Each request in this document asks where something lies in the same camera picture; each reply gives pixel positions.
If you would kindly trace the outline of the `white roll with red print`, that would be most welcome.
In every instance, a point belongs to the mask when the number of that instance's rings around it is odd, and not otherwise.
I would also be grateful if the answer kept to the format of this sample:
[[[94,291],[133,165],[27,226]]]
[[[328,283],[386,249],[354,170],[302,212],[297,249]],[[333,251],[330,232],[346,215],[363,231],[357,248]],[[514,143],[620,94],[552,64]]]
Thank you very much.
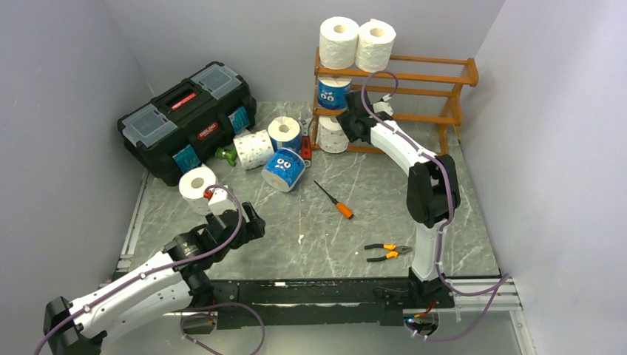
[[[334,154],[345,152],[349,144],[335,116],[319,116],[317,142],[323,151]]]

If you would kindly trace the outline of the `blue paper roll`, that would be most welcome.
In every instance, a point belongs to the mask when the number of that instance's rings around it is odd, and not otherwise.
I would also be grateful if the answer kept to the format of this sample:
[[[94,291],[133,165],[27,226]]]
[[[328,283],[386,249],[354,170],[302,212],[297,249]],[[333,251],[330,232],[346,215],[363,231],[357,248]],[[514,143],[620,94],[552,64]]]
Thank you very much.
[[[330,110],[342,110],[347,107],[345,95],[350,92],[351,78],[320,75],[317,80],[317,102],[321,107]]]

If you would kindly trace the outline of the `white paper towel roll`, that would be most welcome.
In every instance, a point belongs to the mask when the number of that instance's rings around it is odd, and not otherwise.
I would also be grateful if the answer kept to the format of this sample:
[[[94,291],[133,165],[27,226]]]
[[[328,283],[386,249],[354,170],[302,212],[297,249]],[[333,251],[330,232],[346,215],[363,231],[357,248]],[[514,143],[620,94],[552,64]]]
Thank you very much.
[[[332,70],[351,67],[355,61],[359,25],[350,18],[334,16],[319,28],[320,63]]]
[[[359,28],[355,65],[365,72],[385,70],[391,56],[395,29],[388,23],[372,18]]]
[[[178,184],[180,195],[199,215],[210,212],[209,200],[204,197],[208,186],[219,183],[216,174],[207,166],[201,165],[185,173]]]

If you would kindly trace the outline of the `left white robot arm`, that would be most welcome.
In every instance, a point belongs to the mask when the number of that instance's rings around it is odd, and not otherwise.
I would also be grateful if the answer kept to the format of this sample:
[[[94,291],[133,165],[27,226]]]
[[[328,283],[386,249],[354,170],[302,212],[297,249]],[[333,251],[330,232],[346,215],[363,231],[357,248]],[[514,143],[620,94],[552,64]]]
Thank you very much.
[[[259,239],[266,222],[249,202],[177,235],[142,266],[109,285],[74,300],[48,302],[44,338],[53,354],[99,354],[114,336],[170,311],[201,311],[214,300],[206,272],[230,250]]]

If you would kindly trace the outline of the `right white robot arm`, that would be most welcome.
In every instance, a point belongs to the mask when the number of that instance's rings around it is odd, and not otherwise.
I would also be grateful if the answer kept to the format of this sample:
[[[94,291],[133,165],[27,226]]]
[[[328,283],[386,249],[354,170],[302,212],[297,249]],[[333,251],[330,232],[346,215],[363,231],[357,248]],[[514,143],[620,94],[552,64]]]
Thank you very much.
[[[383,151],[407,175],[406,205],[416,222],[416,247],[407,287],[409,301],[424,307],[447,290],[441,258],[448,225],[460,205],[455,161],[437,155],[411,138],[387,110],[375,112],[358,91],[345,95],[347,107],[337,120],[354,142]]]

